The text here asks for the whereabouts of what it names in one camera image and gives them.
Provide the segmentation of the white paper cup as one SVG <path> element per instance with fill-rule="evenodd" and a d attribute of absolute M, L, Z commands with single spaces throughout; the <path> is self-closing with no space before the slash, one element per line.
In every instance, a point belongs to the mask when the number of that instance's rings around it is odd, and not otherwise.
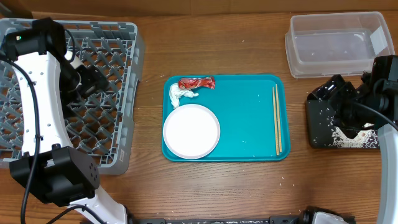
<path fill-rule="evenodd" d="M 71 51 L 67 51 L 65 54 L 65 58 L 70 62 L 70 65 L 76 69 L 79 66 L 83 65 L 83 62 L 76 56 L 73 54 L 73 52 Z"/>

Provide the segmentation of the white tissue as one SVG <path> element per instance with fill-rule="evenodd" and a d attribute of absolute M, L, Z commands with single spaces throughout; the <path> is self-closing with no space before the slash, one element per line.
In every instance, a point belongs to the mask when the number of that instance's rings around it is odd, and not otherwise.
<path fill-rule="evenodd" d="M 193 98 L 198 95 L 199 95 L 198 93 L 194 93 L 191 90 L 180 89 L 177 83 L 172 84 L 169 88 L 169 97 L 174 109 L 180 106 L 180 98 L 182 96 Z"/>

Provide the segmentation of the large white plate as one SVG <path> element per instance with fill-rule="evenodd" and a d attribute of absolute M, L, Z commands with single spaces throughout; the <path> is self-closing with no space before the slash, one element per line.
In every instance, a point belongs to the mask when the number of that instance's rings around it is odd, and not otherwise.
<path fill-rule="evenodd" d="M 217 146 L 221 127 L 218 118 L 208 108 L 187 104 L 174 109 L 166 118 L 163 140 L 167 148 L 182 159 L 200 159 Z"/>

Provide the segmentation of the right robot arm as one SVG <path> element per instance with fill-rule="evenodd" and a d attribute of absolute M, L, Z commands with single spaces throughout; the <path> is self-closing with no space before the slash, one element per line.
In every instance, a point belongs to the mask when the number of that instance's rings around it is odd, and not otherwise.
<path fill-rule="evenodd" d="M 378 223 L 397 223 L 397 56 L 374 59 L 355 88 L 341 75 L 309 93 L 307 130 L 313 148 L 336 148 L 336 138 L 354 139 L 377 132 L 381 152 L 381 199 Z"/>

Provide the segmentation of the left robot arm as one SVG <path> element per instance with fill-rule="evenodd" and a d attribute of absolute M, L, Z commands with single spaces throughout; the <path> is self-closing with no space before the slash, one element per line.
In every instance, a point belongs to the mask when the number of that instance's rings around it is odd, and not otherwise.
<path fill-rule="evenodd" d="M 18 79 L 24 135 L 22 157 L 9 164 L 12 178 L 44 204 L 65 213 L 77 210 L 92 223 L 133 223 L 134 217 L 101 186 L 96 163 L 68 136 L 64 112 L 69 103 L 107 89 L 106 77 L 68 51 L 72 34 L 50 18 L 7 34 L 1 60 Z"/>

